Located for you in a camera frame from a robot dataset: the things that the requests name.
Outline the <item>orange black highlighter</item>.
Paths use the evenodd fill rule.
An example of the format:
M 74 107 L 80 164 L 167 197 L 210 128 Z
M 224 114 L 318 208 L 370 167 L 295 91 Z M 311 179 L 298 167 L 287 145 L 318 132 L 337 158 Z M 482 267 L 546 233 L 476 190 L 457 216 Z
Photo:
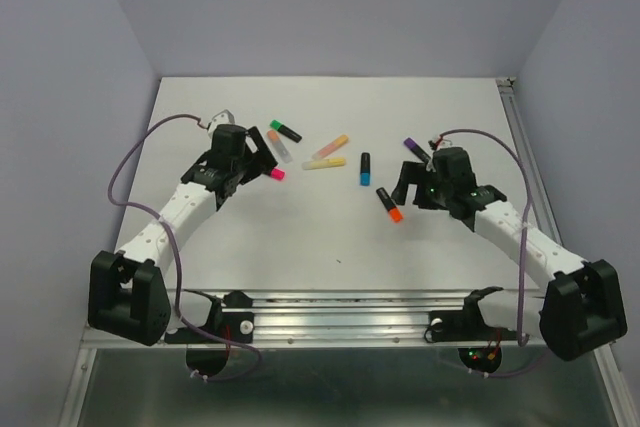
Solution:
M 380 187 L 376 190 L 376 194 L 393 222 L 401 222 L 404 217 L 387 190 L 384 187 Z

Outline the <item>orange cap clear highlighter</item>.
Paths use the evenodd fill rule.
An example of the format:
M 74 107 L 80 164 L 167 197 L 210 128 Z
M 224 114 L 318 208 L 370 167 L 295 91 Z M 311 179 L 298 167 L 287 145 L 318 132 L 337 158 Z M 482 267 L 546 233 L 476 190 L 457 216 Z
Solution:
M 267 137 L 268 137 L 269 141 L 271 142 L 271 144 L 272 144 L 274 150 L 276 151 L 276 153 L 282 159 L 282 161 L 285 162 L 285 163 L 290 163 L 292 161 L 291 154 L 290 154 L 289 150 L 285 147 L 285 145 L 282 142 L 281 137 L 279 136 L 279 134 L 275 130 L 270 129 L 267 132 Z

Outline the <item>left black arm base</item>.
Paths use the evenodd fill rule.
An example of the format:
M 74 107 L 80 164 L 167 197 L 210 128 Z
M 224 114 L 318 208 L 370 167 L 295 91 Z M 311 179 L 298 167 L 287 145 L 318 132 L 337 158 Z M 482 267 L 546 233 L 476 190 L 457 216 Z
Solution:
M 211 292 L 186 289 L 181 296 L 181 311 L 197 329 L 243 344 L 253 342 L 253 307 L 254 300 L 239 290 L 218 297 Z M 211 339 L 195 332 L 172 314 L 163 341 L 167 344 L 205 344 Z

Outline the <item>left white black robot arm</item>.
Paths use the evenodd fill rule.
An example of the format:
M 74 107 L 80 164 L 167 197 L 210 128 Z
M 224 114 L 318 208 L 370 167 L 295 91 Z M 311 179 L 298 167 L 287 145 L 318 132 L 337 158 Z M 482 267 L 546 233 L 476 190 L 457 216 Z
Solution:
M 181 176 L 160 211 L 135 202 L 124 204 L 145 211 L 152 220 L 117 251 L 101 251 L 92 260 L 90 327 L 152 346 L 180 325 L 165 285 L 175 256 L 239 186 L 277 167 L 255 126 L 219 124 L 210 138 L 209 149 Z

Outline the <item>green cap black highlighter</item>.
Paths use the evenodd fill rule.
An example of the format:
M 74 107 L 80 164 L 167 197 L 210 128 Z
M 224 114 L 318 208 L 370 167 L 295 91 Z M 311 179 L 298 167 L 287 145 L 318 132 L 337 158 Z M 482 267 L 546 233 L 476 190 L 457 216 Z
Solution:
M 294 131 L 287 125 L 277 120 L 272 120 L 270 122 L 270 127 L 276 132 L 278 132 L 279 134 L 283 135 L 284 137 L 288 138 L 289 140 L 295 143 L 300 143 L 303 139 L 303 137 L 298 132 Z

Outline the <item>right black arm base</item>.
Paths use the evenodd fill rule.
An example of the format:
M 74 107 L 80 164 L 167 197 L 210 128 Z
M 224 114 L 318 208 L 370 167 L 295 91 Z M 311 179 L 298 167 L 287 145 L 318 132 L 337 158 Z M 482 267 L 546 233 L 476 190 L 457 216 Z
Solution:
M 515 340 L 516 334 L 515 328 L 507 327 L 505 322 L 497 327 L 490 326 L 481 314 L 480 302 L 494 300 L 497 293 L 503 292 L 502 288 L 494 286 L 473 290 L 464 298 L 460 309 L 429 312 L 424 340 L 429 344 L 485 342 L 485 346 L 460 347 L 458 354 L 463 365 L 471 372 L 491 376 L 502 362 L 501 342 Z

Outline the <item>pink black highlighter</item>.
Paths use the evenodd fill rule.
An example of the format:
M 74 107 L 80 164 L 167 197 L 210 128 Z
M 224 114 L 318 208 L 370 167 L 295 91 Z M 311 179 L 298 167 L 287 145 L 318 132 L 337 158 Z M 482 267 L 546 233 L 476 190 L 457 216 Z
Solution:
M 269 176 L 275 180 L 282 181 L 285 178 L 285 172 L 278 168 L 274 168 L 269 172 Z

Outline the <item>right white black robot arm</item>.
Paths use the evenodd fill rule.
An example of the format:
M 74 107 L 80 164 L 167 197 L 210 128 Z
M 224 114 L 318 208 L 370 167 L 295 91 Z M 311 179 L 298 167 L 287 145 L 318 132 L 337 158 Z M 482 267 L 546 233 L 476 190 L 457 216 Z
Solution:
M 432 341 L 482 341 L 499 331 L 509 339 L 541 339 L 558 358 L 572 361 L 627 334 L 616 269 L 565 249 L 530 225 L 500 190 L 478 184 L 464 149 L 404 162 L 392 200 L 404 204 L 411 187 L 415 206 L 447 212 L 523 268 L 541 291 L 528 297 L 498 286 L 473 290 L 460 309 L 438 314 Z

